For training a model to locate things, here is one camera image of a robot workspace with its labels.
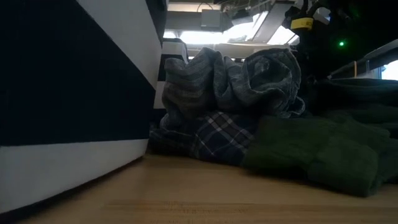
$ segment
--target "plaid shirt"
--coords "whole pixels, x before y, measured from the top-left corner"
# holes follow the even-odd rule
[[[257,125],[249,116],[214,111],[178,129],[152,130],[149,146],[155,152],[239,166]]]

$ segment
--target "folded green clothing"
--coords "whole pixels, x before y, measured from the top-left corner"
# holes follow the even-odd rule
[[[347,194],[372,195],[397,179],[398,140],[384,128],[354,120],[359,115],[351,110],[312,118],[266,116],[242,165],[267,173],[302,170],[308,180]]]

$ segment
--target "pile of clothes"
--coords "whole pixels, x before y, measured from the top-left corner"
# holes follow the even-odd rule
[[[152,150],[292,176],[366,197],[398,182],[398,82],[323,80],[301,85],[288,49],[243,65],[211,49],[165,63],[167,109]]]

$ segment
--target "wooden surface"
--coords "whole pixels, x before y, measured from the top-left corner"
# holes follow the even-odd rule
[[[237,167],[146,155],[22,223],[398,223],[398,186],[357,198]]]

